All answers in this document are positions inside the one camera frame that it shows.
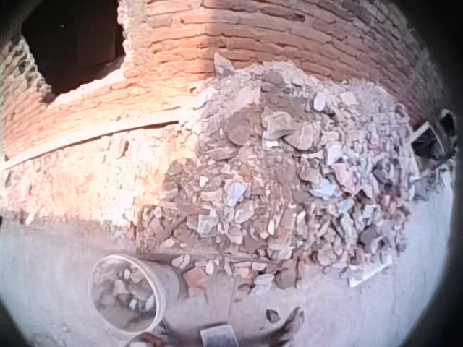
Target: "concrete debris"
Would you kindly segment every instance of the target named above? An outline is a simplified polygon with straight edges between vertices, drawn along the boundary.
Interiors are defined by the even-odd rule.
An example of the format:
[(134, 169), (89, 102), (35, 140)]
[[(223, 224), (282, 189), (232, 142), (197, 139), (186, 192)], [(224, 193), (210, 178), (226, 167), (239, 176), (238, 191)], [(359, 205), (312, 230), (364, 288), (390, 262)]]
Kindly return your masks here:
[(321, 112), (325, 109), (326, 106), (326, 96), (322, 92), (315, 94), (313, 98), (313, 110)]
[[(127, 140), (129, 148), (117, 160), (122, 169), (108, 172), (114, 186), (106, 190), (116, 197), (98, 198), (88, 208), (104, 210), (97, 219), (114, 222), (111, 235), (135, 238), (144, 254), (198, 249), (252, 260), (249, 273), (240, 272), (255, 279), (251, 292), (257, 295), (278, 271), (280, 284), (291, 274), (278, 263), (297, 254), (305, 254), (302, 262), (331, 266), (342, 258), (364, 268), (372, 255), (404, 250), (400, 235), (413, 197), (415, 157), (407, 145), (409, 119), (392, 111), (391, 95), (371, 82), (318, 81), (286, 62), (235, 70), (217, 54), (214, 63), (216, 77), (202, 82), (194, 104), (185, 107), (186, 120), (157, 129), (146, 143), (137, 142), (143, 136)], [(147, 158), (143, 173), (123, 166), (137, 163), (141, 153)], [(33, 172), (38, 178), (31, 181)], [(37, 218), (50, 215), (36, 196), (63, 182), (45, 180), (47, 172), (35, 163), (30, 170), (18, 167), (9, 179), (7, 210), (27, 210), (27, 216), (27, 204), (37, 207)], [(96, 187), (106, 181), (89, 177), (93, 173), (76, 179), (80, 185), (71, 182), (80, 196), (90, 192), (83, 181)], [(38, 189), (41, 180), (47, 185)], [(172, 265), (191, 267), (186, 257)], [(233, 275), (228, 262), (214, 270), (219, 266)], [(195, 269), (207, 276), (211, 267)]]
[(280, 321), (280, 315), (278, 314), (277, 311), (275, 311), (274, 309), (268, 309), (266, 311), (266, 317), (267, 317), (267, 320), (271, 323), (271, 324), (275, 324), (275, 323), (278, 323)]
[(219, 53), (214, 53), (214, 67), (218, 77), (227, 77), (235, 72), (232, 62)]

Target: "red brick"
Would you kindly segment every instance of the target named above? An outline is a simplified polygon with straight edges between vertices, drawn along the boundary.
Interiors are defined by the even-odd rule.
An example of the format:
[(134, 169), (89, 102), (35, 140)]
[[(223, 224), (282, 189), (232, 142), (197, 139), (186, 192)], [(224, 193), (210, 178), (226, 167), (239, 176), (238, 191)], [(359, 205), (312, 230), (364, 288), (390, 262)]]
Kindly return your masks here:
[(334, 48), (339, 49), (340, 51), (343, 51), (344, 53), (349, 54), (350, 56), (358, 56), (359, 51), (356, 50), (355, 48), (349, 46), (348, 44), (344, 44), (339, 40), (333, 40), (332, 42)]
[(183, 12), (192, 9), (189, 1), (157, 1), (146, 6), (148, 16), (156, 16), (157, 14)]
[(340, 17), (343, 20), (346, 20), (347, 22), (350, 22), (353, 18), (352, 14), (348, 13), (348, 11), (345, 9), (337, 7), (337, 5), (335, 5), (330, 0), (320, 0), (318, 2), (318, 6), (322, 9), (325, 9), (326, 11), (331, 12), (332, 14), (335, 14), (337, 17)]
[(156, 30), (152, 36), (151, 41), (153, 43), (161, 42), (164, 40), (176, 40), (179, 38), (192, 38), (194, 36), (203, 35), (206, 32), (204, 25), (183, 25), (179, 28), (162, 29)]
[(292, 35), (289, 33), (279, 33), (279, 32), (272, 32), (267, 30), (261, 30), (258, 33), (258, 37), (262, 42), (271, 42), (277, 43), (279, 45), (284, 46), (303, 46), (304, 41), (301, 38), (298, 38), (296, 35)]
[(324, 22), (323, 20), (314, 20), (312, 22), (312, 27), (316, 30), (319, 30), (331, 36), (334, 36), (335, 38), (338, 38), (339, 40), (343, 40), (347, 37), (347, 32), (345, 30), (341, 30), (340, 28), (335, 26), (335, 24), (328, 24), (327, 22)]
[(313, 63), (302, 63), (301, 69), (308, 72), (309, 74), (316, 73), (316, 74), (320, 74), (325, 77), (330, 77), (331, 74), (333, 73), (330, 69), (326, 67), (322, 67), (319, 64), (313, 64)]
[(218, 36), (230, 36), (238, 38), (255, 38), (256, 31), (254, 28), (245, 27), (241, 25), (230, 25), (230, 24), (217, 24), (211, 25), (205, 28), (208, 35)]
[(260, 13), (243, 14), (240, 17), (239, 23), (253, 27), (263, 27), (265, 29), (272, 29), (276, 31), (286, 31), (293, 25), (292, 22), (282, 18), (269, 17)]
[(226, 47), (229, 50), (232, 49), (245, 49), (248, 51), (258, 51), (267, 53), (278, 53), (281, 51), (281, 47), (272, 45), (270, 43), (261, 43), (252, 38), (229, 38), (226, 42)]
[(159, 27), (170, 27), (172, 24), (172, 18), (171, 17), (149, 17), (146, 20), (146, 23), (152, 27), (153, 29), (157, 29)]
[(232, 9), (234, 11), (255, 12), (258, 8), (248, 0), (203, 0), (203, 6), (209, 9)]
[(259, 11), (270, 16), (283, 17), (291, 21), (305, 21), (305, 15), (301, 14), (300, 12), (296, 12), (293, 9), (287, 9), (286, 7), (266, 4), (259, 8)]
[(307, 25), (297, 25), (295, 24), (291, 28), (291, 33), (302, 36), (303, 38), (309, 38), (311, 40), (316, 40), (320, 43), (327, 43), (330, 42), (331, 36), (322, 33), (314, 29), (313, 27), (308, 27)]
[(193, 12), (193, 14), (183, 14), (181, 21), (184, 24), (200, 23), (227, 23), (238, 24), (239, 16), (230, 11), (208, 10), (204, 12)]
[(248, 60), (251, 60), (255, 56), (255, 53), (252, 51), (245, 51), (245, 50), (239, 50), (239, 49), (236, 49), (233, 51), (221, 49), (220, 54), (221, 56), (224, 56), (227, 59), (235, 60), (235, 61), (248, 61)]

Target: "white bucket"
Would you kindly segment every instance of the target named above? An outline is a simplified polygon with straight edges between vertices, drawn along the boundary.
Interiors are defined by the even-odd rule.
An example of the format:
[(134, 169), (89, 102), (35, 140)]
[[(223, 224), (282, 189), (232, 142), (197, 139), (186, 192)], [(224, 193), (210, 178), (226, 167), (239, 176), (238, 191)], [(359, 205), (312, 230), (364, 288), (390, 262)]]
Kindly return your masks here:
[[(118, 278), (118, 273), (123, 267), (136, 267), (145, 276), (154, 295), (156, 313), (152, 317), (140, 318), (137, 323), (130, 323), (124, 320), (129, 317), (126, 310), (120, 305), (101, 308), (101, 292), (103, 285), (108, 283), (108, 278)], [(153, 330), (163, 319), (166, 308), (170, 307), (179, 295), (179, 279), (177, 274), (168, 266), (157, 262), (146, 262), (134, 257), (113, 254), (104, 257), (97, 262), (92, 269), (88, 282), (88, 293), (92, 299), (93, 306), (100, 316), (113, 328), (121, 333), (138, 335), (144, 331)]]

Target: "broken wall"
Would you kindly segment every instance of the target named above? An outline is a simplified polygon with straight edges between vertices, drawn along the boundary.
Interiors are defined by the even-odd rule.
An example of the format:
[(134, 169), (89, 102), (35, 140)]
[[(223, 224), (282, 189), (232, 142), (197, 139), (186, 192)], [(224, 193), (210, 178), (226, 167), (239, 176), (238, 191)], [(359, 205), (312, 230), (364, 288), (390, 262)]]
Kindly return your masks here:
[(94, 125), (182, 105), (213, 75), (213, 54), (238, 68), (292, 60), (323, 80), (365, 78), (386, 87), (415, 125), (445, 104), (424, 45), (391, 1), (119, 0), (126, 56), (102, 80), (52, 98), (18, 33), (1, 48), (1, 138), (15, 156)]

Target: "wooden plank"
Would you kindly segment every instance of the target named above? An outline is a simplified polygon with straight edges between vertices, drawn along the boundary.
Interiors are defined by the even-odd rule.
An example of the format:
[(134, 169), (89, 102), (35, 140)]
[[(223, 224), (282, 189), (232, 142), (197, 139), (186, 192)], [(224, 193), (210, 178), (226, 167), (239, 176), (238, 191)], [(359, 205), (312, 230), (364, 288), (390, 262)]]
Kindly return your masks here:
[(131, 129), (151, 127), (154, 125), (167, 125), (178, 123), (182, 118), (182, 110), (180, 107), (170, 108), (165, 111), (152, 113), (149, 117), (142, 119), (125, 119), (122, 121), (114, 121), (98, 125), (97, 127), (84, 129), (71, 134), (66, 134), (55, 140), (45, 142), (26, 150), (25, 152), (14, 156), (0, 166), (0, 170), (7, 170), (13, 166), (24, 163), (27, 160), (40, 157), (46, 153), (59, 150), (70, 145), (75, 145), (79, 142), (93, 140), (104, 135), (113, 134), (115, 132), (124, 132)]

